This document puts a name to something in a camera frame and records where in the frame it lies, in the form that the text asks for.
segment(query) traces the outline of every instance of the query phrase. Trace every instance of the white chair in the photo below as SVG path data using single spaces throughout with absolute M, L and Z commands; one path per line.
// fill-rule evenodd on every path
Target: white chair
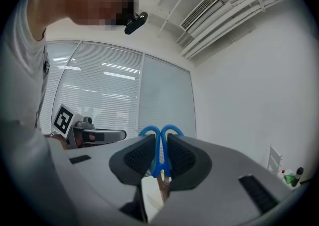
M 280 163 L 282 161 L 282 155 L 280 155 L 272 145 L 270 145 L 270 153 L 267 169 L 273 172 L 275 175 L 278 175 Z
M 270 145 L 270 153 L 269 153 L 267 169 L 271 171 L 272 173 L 274 173 L 276 176 L 280 176 L 281 175 L 280 167 L 281 167 L 282 160 L 283 160 L 283 156 L 280 155 L 272 145 Z M 291 173 L 293 173 L 291 169 L 285 169 L 285 175 L 290 175 Z M 292 191 L 300 187 L 300 183 L 297 183 L 295 187 L 292 187 L 291 184 L 287 184 L 285 179 L 282 179 L 282 181 Z

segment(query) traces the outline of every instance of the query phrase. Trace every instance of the window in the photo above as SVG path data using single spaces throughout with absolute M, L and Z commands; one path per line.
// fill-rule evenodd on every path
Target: window
M 44 134 L 51 133 L 51 123 L 63 103 L 91 117 L 96 128 L 123 129 L 127 138 L 148 125 L 161 129 L 167 124 L 196 137 L 188 71 L 103 43 L 48 42 L 47 50 L 50 74 L 40 115 Z
M 139 132 L 149 125 L 161 130 L 165 125 L 173 124 L 185 136 L 195 138 L 195 108 L 190 73 L 146 55 L 142 74 Z M 160 149 L 159 160 L 163 162 L 162 146 Z
M 45 97 L 40 114 L 40 126 L 43 134 L 51 133 L 53 102 L 63 74 L 63 68 L 72 56 L 79 41 L 47 42 L 46 48 L 50 59 L 50 72 Z
M 142 53 L 103 43 L 82 42 L 68 64 L 54 102 L 92 118 L 95 128 L 123 129 L 135 136 Z

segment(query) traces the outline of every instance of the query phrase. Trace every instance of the white t-shirt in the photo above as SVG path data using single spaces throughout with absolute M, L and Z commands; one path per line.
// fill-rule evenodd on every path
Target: white t-shirt
M 49 73 L 45 34 L 36 41 L 26 17 L 28 0 L 20 0 L 0 38 L 0 119 L 39 127 Z

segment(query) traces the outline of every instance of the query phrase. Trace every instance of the white wall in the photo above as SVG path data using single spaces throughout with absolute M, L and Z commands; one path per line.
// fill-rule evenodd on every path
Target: white wall
M 158 31 L 158 27 L 146 24 L 133 34 L 126 35 L 122 28 L 105 31 L 102 26 L 78 26 L 70 19 L 64 19 L 48 26 L 46 39 L 47 41 L 79 39 L 123 46 L 145 52 L 191 71 L 194 65 L 179 56 L 176 38 L 166 31 L 157 37 Z
M 254 19 L 257 29 L 192 72 L 197 138 L 266 166 L 272 144 L 282 169 L 317 166 L 318 42 L 294 6 Z

